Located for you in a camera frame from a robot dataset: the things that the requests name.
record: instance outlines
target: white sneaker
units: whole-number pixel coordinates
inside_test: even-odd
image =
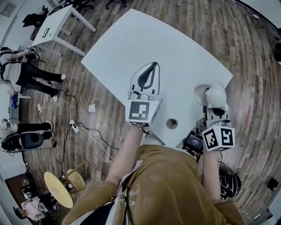
[[[53,97],[53,101],[54,101],[54,102],[58,102],[58,96],[57,96],[57,95],[55,95],[55,96]]]
[[[50,129],[52,130],[53,129],[53,124],[49,120],[47,120],[46,123],[49,123],[51,125]]]
[[[62,74],[62,75],[61,75],[61,79],[62,79],[62,80],[65,80],[65,79],[66,79],[66,74]]]

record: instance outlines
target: person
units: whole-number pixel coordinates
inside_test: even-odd
[[[12,54],[12,51],[5,50],[0,53],[1,79],[0,84],[8,86],[8,93],[14,93],[12,82],[29,89],[41,91],[49,94],[55,102],[58,101],[58,90],[48,85],[44,85],[34,78],[41,78],[46,81],[62,82],[66,79],[66,74],[50,73],[40,70],[39,68],[28,64],[19,63],[18,60],[23,58],[26,52]]]
[[[71,191],[73,185],[69,183],[65,186],[68,192]],[[19,219],[30,218],[34,221],[41,220],[46,215],[54,210],[53,206],[56,205],[57,200],[51,195],[50,191],[47,190],[37,197],[27,200],[21,204],[21,208],[15,208],[14,213]]]
[[[220,200],[218,152],[204,147],[201,184],[193,156],[152,134],[140,146],[142,135],[130,128],[105,181],[86,187],[63,225],[243,224],[234,202]]]
[[[33,131],[45,131],[42,136],[44,140],[51,139],[54,136],[52,131],[53,125],[50,121],[45,123],[19,123],[19,124],[10,124],[6,119],[2,120],[0,123],[0,140],[3,143],[6,137],[12,134],[22,134],[23,132],[33,132]]]

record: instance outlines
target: white table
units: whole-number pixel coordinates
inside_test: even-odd
[[[75,15],[82,23],[84,23],[91,31],[95,32],[96,29],[79,13],[77,12],[72,5],[69,5],[52,15],[48,16],[44,23],[42,24],[32,46],[38,46],[42,49],[51,51],[52,53],[61,56],[61,53],[52,49],[47,48],[46,46],[42,45],[45,42],[48,41],[55,41],[64,47],[78,53],[81,56],[85,56],[86,53],[81,51],[80,49],[74,47],[73,45],[67,43],[66,41],[62,40],[61,38],[58,37],[58,33],[60,31],[63,31],[67,35],[71,35],[71,32],[63,28],[63,24],[65,23],[66,19],[70,14]],[[49,29],[47,32],[47,35],[45,37],[44,33],[46,30]]]
[[[203,117],[194,97],[200,84],[221,82],[232,74],[208,51],[173,27],[130,9],[96,42],[82,64],[123,104],[132,75],[150,62],[160,65],[163,103],[151,131],[166,145],[177,146]],[[169,118],[178,126],[170,130]]]

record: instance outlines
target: electrical outlet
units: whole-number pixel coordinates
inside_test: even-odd
[[[76,123],[74,122],[74,120],[71,120],[69,122],[69,124],[71,125],[71,127],[73,128],[73,130],[75,131],[75,133],[79,132],[79,127],[77,127]]]
[[[41,106],[40,106],[39,103],[38,103],[38,105],[37,105],[37,108],[38,108],[38,112],[41,113],[41,112],[42,112],[42,109],[41,109]]]

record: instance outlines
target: wooden floor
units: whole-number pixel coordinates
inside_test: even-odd
[[[246,9],[246,13],[227,0],[131,0],[127,8],[117,1],[109,10],[104,9],[105,2],[96,0],[94,10],[81,12],[97,28],[96,33],[75,18],[69,18],[66,28],[72,35],[62,38],[87,52],[118,18],[134,8],[183,32],[233,74],[227,95],[238,147],[224,152],[223,161],[228,167],[239,171],[242,179],[242,190],[235,198],[238,208],[247,211],[250,217],[263,212],[276,195],[266,187],[267,181],[270,177],[278,181],[281,178],[281,69],[272,51],[275,41],[272,36],[277,36],[275,29],[265,20],[256,20],[247,14],[253,14],[252,11]],[[128,131],[128,125],[124,123],[123,105],[82,66],[79,55],[58,45],[54,45],[54,49],[60,50],[63,56],[43,52],[42,59],[46,64],[41,63],[40,68],[66,73],[67,80],[53,86],[76,96],[78,121],[86,127],[99,129],[110,145],[120,147]],[[30,90],[26,94],[30,94],[32,99],[22,101],[22,119],[38,123],[37,104],[43,105],[48,96],[39,93],[37,98],[37,91]],[[75,100],[65,97],[62,92],[60,98],[71,102],[72,118],[75,119]],[[96,105],[95,113],[87,112],[89,104]],[[45,187],[45,171],[57,176],[61,172],[58,160],[63,157],[63,141],[70,119],[69,105],[47,102],[40,117],[54,123],[54,138],[58,145],[56,149],[32,151],[25,155],[37,185]],[[114,157],[116,150],[107,147],[97,132],[92,133]],[[87,181],[105,178],[111,163],[109,157],[88,133],[80,131],[76,134],[71,130],[65,145],[63,171],[83,160],[88,163],[81,174]],[[67,212],[63,208],[57,216],[58,221]]]

